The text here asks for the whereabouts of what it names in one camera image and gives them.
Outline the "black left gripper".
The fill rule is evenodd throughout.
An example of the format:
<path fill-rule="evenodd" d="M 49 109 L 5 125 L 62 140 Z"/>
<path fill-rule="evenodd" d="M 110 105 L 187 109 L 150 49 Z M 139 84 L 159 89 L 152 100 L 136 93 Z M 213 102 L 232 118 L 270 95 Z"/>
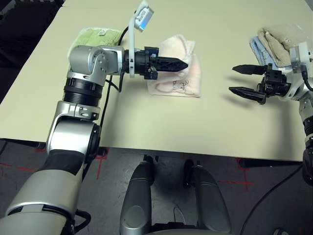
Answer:
<path fill-rule="evenodd" d="M 186 69 L 188 64 L 178 58 L 158 57 L 158 47 L 145 47 L 134 53 L 134 73 L 147 80 L 157 80 L 158 72 L 178 72 Z"/>

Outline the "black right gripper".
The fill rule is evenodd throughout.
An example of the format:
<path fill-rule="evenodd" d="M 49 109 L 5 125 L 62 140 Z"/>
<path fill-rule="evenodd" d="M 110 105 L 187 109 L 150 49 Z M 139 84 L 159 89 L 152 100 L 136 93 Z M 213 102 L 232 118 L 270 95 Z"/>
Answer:
<path fill-rule="evenodd" d="M 246 87 L 229 87 L 228 89 L 234 94 L 264 105 L 267 97 L 285 96 L 290 89 L 291 84 L 287 82 L 287 78 L 280 70 L 274 70 L 272 63 L 264 66 L 257 65 L 238 65 L 232 68 L 241 74 L 262 75 L 264 77 L 257 85 L 257 91 Z"/>

